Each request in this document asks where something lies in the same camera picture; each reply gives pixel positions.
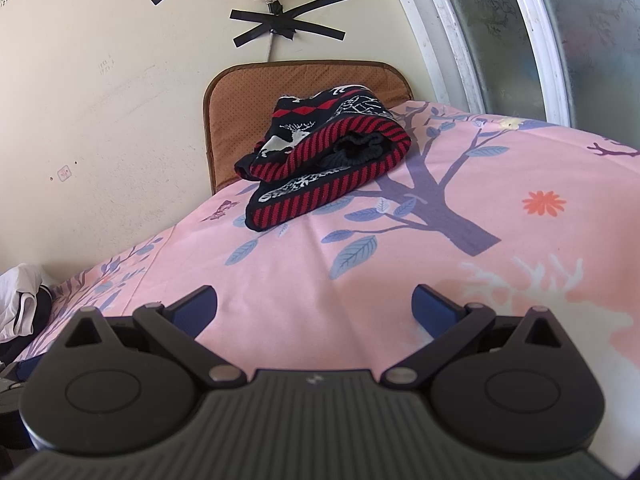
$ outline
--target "bedspread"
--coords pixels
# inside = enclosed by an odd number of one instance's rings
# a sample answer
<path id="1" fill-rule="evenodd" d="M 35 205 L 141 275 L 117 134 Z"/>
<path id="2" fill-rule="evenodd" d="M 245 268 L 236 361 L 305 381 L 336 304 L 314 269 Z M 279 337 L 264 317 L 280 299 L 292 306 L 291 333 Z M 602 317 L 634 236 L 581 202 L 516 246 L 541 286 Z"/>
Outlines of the bedspread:
<path id="1" fill-rule="evenodd" d="M 498 314 L 551 308 L 607 401 L 593 452 L 620 474 L 640 454 L 640 152 L 535 120 L 407 102 L 413 142 L 375 182 L 272 230 L 244 225 L 238 182 L 171 229 L 63 283 L 46 350 L 82 305 L 106 316 L 212 285 L 198 336 L 243 368 L 382 370 L 427 344 L 415 285 Z"/>

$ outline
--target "beige wall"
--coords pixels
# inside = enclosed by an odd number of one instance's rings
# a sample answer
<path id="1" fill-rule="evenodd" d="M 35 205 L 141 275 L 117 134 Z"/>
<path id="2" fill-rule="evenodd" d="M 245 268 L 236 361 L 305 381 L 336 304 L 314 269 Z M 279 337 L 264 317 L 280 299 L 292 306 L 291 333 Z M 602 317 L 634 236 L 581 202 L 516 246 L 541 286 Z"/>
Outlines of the beige wall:
<path id="1" fill-rule="evenodd" d="M 293 7 L 310 0 L 280 0 Z M 178 221 L 210 196 L 202 96 L 236 49 L 251 0 L 7 0 L 0 7 L 0 272 L 66 278 Z M 350 0 L 305 18 L 344 42 L 276 38 L 275 60 L 371 59 L 433 92 L 398 0 Z M 60 182 L 68 165 L 72 176 Z"/>

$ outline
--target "brown cushion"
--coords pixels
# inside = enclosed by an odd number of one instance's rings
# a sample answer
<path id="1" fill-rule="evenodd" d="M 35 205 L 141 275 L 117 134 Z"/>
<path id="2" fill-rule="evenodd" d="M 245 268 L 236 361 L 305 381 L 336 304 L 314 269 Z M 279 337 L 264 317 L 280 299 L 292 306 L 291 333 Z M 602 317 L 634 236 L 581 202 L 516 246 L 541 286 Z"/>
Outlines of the brown cushion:
<path id="1" fill-rule="evenodd" d="M 204 95 L 204 129 L 213 193 L 238 180 L 234 164 L 269 129 L 279 97 L 309 97 L 327 88 L 361 84 L 387 108 L 413 99 L 401 73 L 373 61 L 279 61 L 239 65 L 220 73 Z"/>

